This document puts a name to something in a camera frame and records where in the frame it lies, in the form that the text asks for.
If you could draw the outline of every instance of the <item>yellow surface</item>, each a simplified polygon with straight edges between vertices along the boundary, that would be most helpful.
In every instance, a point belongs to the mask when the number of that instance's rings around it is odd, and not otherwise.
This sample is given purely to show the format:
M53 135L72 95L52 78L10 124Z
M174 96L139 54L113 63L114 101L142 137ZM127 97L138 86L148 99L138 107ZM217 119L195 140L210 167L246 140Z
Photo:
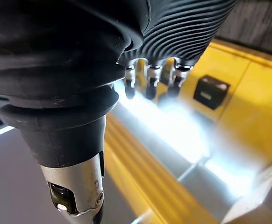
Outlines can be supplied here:
M193 100L204 75L231 85L216 110ZM160 84L157 95L166 89ZM260 179L272 165L272 56L215 40L184 83L179 102L215 122L212 150L228 166L251 170ZM135 214L152 210L150 221L144 223L217 223L112 115L108 115L105 158L108 172ZM261 206L232 222L240 223L272 224L272 212Z
M215 48L207 48L184 83L179 95L180 102L188 108L198 110L200 113L216 122L230 101L232 94L240 83L248 65L249 60L247 59L231 55L230 53ZM193 100L198 79L204 75L215 77L230 84L226 98L222 105L216 110L212 110L200 102Z
M217 223L113 115L107 116L105 163L137 216L151 209L151 223Z

